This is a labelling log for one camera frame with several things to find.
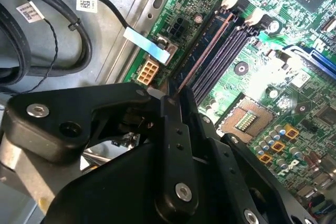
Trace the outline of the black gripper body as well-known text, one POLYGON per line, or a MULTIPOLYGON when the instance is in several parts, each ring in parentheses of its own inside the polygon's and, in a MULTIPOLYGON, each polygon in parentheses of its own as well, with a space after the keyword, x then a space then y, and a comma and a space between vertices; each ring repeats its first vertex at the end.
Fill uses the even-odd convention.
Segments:
POLYGON ((186 144, 144 144, 65 186, 45 223, 237 223, 214 169, 186 144))

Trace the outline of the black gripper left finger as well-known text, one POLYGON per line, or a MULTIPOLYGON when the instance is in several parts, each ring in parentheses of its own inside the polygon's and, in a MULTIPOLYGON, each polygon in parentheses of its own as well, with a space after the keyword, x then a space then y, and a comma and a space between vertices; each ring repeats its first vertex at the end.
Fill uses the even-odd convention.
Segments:
POLYGON ((44 91, 11 98, 4 113, 4 154, 12 155, 28 192, 49 199, 50 205, 65 186, 85 175, 79 169, 85 149, 130 135, 136 136, 131 150, 181 143, 192 152, 181 91, 160 94, 135 83, 44 91))

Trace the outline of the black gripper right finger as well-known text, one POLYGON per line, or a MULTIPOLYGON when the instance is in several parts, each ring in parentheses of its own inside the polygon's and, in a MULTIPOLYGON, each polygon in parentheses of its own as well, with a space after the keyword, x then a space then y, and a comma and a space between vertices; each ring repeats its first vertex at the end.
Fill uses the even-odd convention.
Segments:
POLYGON ((214 190, 213 209, 221 223, 315 222, 238 136, 217 135, 210 119, 198 112, 187 86, 181 90, 181 109, 193 150, 207 158, 204 190, 214 190))

